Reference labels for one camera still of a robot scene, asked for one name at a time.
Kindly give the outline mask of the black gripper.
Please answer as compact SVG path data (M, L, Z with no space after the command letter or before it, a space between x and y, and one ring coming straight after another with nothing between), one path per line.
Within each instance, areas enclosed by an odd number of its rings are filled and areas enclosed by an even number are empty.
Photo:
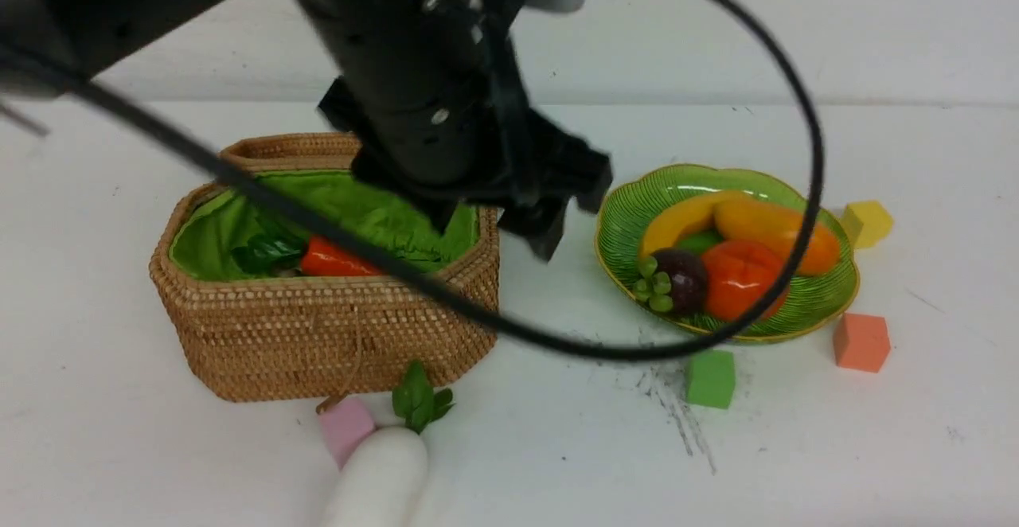
M361 142L358 182L401 197L445 234L461 203L509 212L509 229L549 262L564 238L568 201L596 213L614 180L611 157L540 112L468 96L404 112L370 114L338 77L318 103L336 131Z

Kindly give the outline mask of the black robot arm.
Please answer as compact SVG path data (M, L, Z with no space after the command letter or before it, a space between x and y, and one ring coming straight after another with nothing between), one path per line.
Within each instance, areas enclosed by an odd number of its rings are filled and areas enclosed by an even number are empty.
M395 1L2 0L2 38L143 100L317 100L408 35Z

